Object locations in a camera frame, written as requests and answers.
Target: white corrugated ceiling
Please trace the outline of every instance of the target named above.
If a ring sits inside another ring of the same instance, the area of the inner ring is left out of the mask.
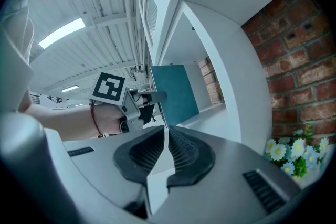
[[[136,3],[137,0],[133,0],[131,10],[133,33],[137,41]],[[28,6],[35,33],[30,53],[30,66],[35,72],[30,84],[32,91],[85,100],[100,68],[125,76],[130,88],[149,87],[144,72],[134,74],[135,58],[131,50],[124,0],[29,0]],[[49,34],[78,18],[83,19],[86,25],[84,29],[46,49],[38,45]],[[73,85],[79,88],[66,94],[61,92]]]

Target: red bracelet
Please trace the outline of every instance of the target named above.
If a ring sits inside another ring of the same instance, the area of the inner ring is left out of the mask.
[[[97,125],[97,123],[96,123],[96,119],[95,119],[95,117],[94,117],[94,112],[93,112],[93,107],[94,107],[94,105],[91,103],[91,104],[90,104],[91,117],[92,117],[92,119],[93,119],[93,123],[95,124],[95,126],[96,126],[96,128],[97,128],[97,131],[98,131],[98,133],[99,133],[99,137],[103,137],[103,134],[100,132],[100,130],[99,130],[99,128],[98,128],[98,125]]]

